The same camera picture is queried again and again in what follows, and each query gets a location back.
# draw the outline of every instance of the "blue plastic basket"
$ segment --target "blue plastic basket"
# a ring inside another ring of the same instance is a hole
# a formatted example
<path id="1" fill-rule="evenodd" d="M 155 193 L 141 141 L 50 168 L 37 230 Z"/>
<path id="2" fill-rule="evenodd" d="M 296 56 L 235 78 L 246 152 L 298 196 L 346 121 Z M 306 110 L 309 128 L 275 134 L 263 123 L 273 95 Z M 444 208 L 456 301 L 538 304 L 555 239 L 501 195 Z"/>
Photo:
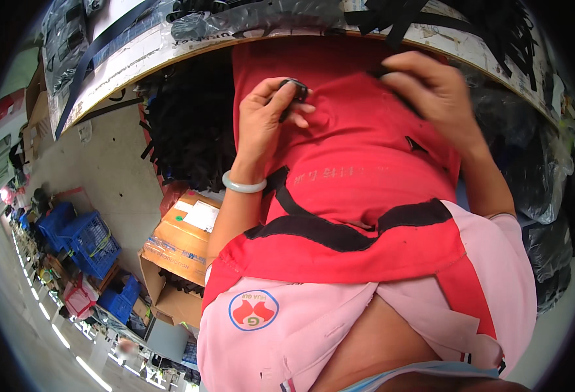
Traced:
<path id="1" fill-rule="evenodd" d="M 137 301 L 137 298 L 140 296 L 140 290 L 140 283 L 131 275 L 122 289 L 122 294 L 120 294 L 120 296 L 122 296 L 122 298 L 126 302 L 130 303 L 131 307 L 133 307 L 133 305 L 135 305 L 135 301 Z"/>
<path id="2" fill-rule="evenodd" d="M 133 311 L 133 305 L 110 288 L 104 290 L 104 293 L 98 298 L 98 305 L 109 310 L 122 324 L 126 324 Z"/>
<path id="3" fill-rule="evenodd" d="M 198 360 L 196 359 L 196 347 L 196 343 L 187 342 L 182 360 L 198 365 Z"/>
<path id="4" fill-rule="evenodd" d="M 64 201 L 53 208 L 48 216 L 37 222 L 39 230 L 55 252 L 60 252 L 65 244 L 63 240 L 58 238 L 58 235 L 75 218 L 74 206 L 72 206 L 72 203 Z"/>
<path id="5" fill-rule="evenodd" d="M 82 214 L 58 236 L 82 271 L 104 279 L 122 249 L 98 211 Z"/>

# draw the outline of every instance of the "circular logo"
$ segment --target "circular logo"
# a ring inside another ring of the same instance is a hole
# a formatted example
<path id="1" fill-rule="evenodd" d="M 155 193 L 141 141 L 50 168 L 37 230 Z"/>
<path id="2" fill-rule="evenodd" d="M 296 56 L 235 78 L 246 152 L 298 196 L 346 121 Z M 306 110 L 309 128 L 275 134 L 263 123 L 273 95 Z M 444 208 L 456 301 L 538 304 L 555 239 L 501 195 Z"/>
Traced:
<path id="1" fill-rule="evenodd" d="M 229 318 L 242 331 L 256 331 L 270 325 L 279 313 L 279 302 L 265 290 L 237 294 L 229 303 Z"/>

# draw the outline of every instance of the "blue strap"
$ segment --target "blue strap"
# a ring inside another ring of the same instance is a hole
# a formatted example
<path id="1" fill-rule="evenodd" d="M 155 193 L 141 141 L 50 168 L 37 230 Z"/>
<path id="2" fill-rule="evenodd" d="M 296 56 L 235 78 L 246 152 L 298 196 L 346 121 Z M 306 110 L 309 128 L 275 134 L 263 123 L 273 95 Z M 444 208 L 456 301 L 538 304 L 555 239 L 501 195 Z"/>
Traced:
<path id="1" fill-rule="evenodd" d="M 67 98 L 67 103 L 63 109 L 63 113 L 61 114 L 61 118 L 58 121 L 57 129 L 55 131 L 55 137 L 58 139 L 61 137 L 61 131 L 63 131 L 63 127 L 65 122 L 67 121 L 67 117 L 70 115 L 70 111 L 76 102 L 76 99 L 79 97 L 80 93 L 80 86 L 83 83 L 83 79 L 85 79 L 85 73 L 88 69 L 89 62 L 94 58 L 96 53 L 98 53 L 107 43 L 111 42 L 115 37 L 120 35 L 128 26 L 131 26 L 133 22 L 143 12 L 149 9 L 153 4 L 155 4 L 155 0 L 144 0 L 140 4 L 136 5 L 131 11 L 128 11 L 126 14 L 122 15 L 121 18 L 116 20 L 111 24 L 111 26 L 107 27 L 88 47 L 87 51 L 83 54 L 83 57 L 80 58 L 79 65 L 76 67 L 76 72 L 74 73 L 74 78 L 72 79 L 72 84 L 70 85 L 70 95 Z"/>

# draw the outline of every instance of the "floor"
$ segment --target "floor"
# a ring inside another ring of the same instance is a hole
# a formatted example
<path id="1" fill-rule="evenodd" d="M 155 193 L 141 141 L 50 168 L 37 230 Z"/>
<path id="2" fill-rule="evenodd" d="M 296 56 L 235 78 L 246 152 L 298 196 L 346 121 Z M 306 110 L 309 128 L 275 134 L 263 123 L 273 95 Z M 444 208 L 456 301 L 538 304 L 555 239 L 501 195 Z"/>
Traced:
<path id="1" fill-rule="evenodd" d="M 40 186 L 48 194 L 83 187 L 122 248 L 120 266 L 143 282 L 137 252 L 159 223 L 163 193 L 153 165 L 140 158 L 146 139 L 139 121 L 138 107 L 132 105 L 92 119 L 87 145 L 76 127 L 56 142 L 46 135 L 26 194 Z"/>

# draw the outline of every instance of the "storage box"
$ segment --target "storage box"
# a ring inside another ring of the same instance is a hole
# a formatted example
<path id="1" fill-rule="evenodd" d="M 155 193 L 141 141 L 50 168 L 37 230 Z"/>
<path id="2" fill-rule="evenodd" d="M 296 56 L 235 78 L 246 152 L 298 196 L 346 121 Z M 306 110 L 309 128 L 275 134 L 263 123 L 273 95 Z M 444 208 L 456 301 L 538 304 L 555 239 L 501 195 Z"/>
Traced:
<path id="1" fill-rule="evenodd" d="M 48 91 L 43 77 L 41 59 L 37 71 L 30 80 L 25 92 L 26 119 L 28 124 L 23 130 L 25 161 L 39 158 L 37 152 L 41 139 L 51 131 L 48 111 Z"/>
<path id="2" fill-rule="evenodd" d="M 181 322 L 200 327 L 200 310 L 203 300 L 198 294 L 185 294 L 166 284 L 166 279 L 159 276 L 161 267 L 142 257 L 140 267 L 146 282 L 148 295 L 152 300 L 151 312 L 154 317 L 171 325 Z"/>
<path id="3" fill-rule="evenodd" d="M 133 311 L 141 318 L 144 325 L 148 325 L 148 322 L 150 321 L 150 317 L 146 316 L 146 313 L 148 313 L 148 306 L 141 300 L 141 298 L 138 298 L 137 301 L 135 301 Z"/>
<path id="4" fill-rule="evenodd" d="M 205 287 L 207 241 L 220 205 L 196 192 L 184 193 L 161 219 L 141 256 Z"/>

